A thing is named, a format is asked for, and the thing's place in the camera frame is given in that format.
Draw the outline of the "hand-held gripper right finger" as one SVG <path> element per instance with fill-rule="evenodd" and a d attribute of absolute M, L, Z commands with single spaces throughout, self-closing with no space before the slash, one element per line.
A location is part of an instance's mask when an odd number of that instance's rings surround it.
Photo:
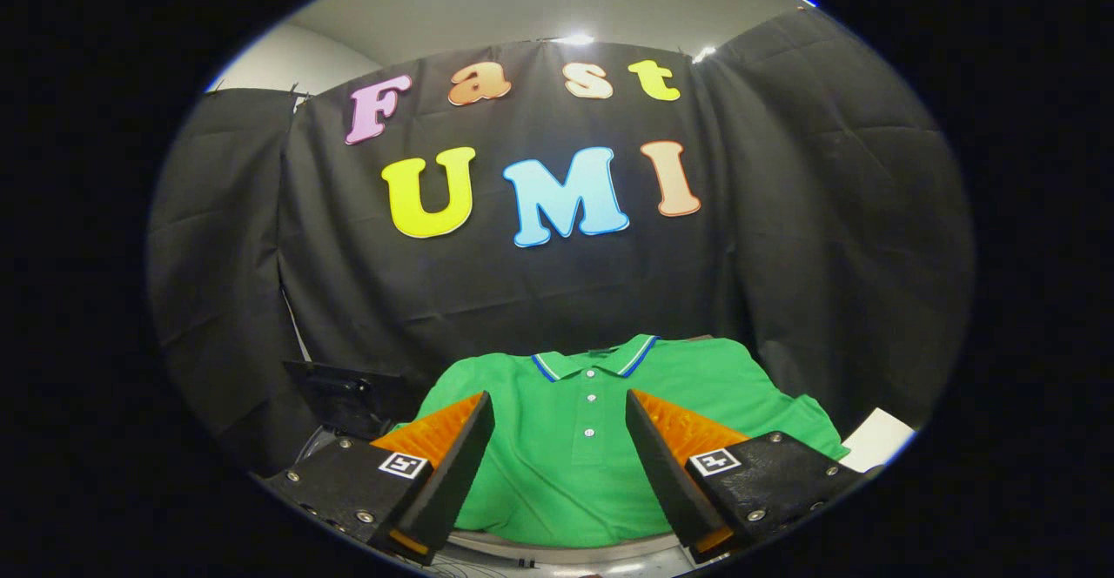
<path fill-rule="evenodd" d="M 781 537 L 871 476 L 785 431 L 745 435 L 638 389 L 628 389 L 625 422 L 661 510 L 698 564 Z"/>

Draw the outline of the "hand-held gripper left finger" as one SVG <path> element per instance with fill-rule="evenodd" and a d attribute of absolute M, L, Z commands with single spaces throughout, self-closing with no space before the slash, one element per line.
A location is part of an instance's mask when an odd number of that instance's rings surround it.
<path fill-rule="evenodd" d="M 351 542 L 422 566 L 449 533 L 494 435 L 481 391 L 375 440 L 339 438 L 262 484 Z"/>

